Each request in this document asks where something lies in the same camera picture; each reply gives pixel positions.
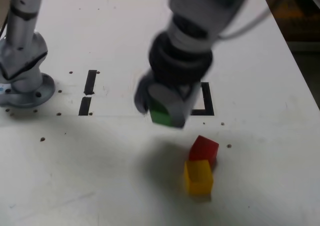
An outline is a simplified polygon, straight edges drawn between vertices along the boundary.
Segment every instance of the toy block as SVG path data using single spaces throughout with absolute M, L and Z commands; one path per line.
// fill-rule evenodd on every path
M 218 143 L 199 135 L 190 149 L 189 160 L 208 160 L 212 167 L 216 161 L 218 148 Z
M 186 161 L 184 180 L 190 195 L 208 195 L 211 193 L 214 177 L 208 160 Z

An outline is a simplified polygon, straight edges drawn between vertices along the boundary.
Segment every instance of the black joint ring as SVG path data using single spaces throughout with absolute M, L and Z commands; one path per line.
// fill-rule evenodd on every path
M 154 77 L 170 85 L 190 85 L 199 82 L 213 61 L 211 51 L 189 53 L 175 48 L 166 32 L 159 34 L 149 52 Z

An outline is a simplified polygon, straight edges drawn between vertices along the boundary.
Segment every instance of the black tape square outline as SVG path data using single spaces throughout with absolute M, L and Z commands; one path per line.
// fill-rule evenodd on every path
M 205 109 L 193 109 L 192 116 L 214 116 L 214 106 L 212 104 L 210 86 L 208 82 L 201 82 L 203 102 Z

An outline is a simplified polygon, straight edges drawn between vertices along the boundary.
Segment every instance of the red block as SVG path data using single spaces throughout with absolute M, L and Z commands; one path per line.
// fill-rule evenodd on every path
M 189 160 L 208 160 L 210 166 L 213 166 L 216 161 L 218 148 L 218 143 L 199 135 L 190 149 Z

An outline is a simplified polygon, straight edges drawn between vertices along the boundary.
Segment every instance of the yellow block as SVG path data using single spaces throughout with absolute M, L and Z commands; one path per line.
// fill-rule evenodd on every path
M 208 195 L 214 185 L 214 177 L 208 160 L 186 161 L 184 180 L 190 195 Z

